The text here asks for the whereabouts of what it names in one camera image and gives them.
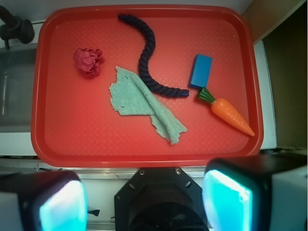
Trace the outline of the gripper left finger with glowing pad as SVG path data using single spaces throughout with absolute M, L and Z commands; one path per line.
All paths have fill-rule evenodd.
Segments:
M 75 172 L 0 176 L 2 231 L 84 231 L 87 219 L 86 187 Z

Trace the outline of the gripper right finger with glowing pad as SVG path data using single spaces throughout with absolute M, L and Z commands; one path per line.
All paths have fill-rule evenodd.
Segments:
M 212 159 L 205 169 L 202 198 L 216 231 L 305 231 L 307 157 L 258 154 Z

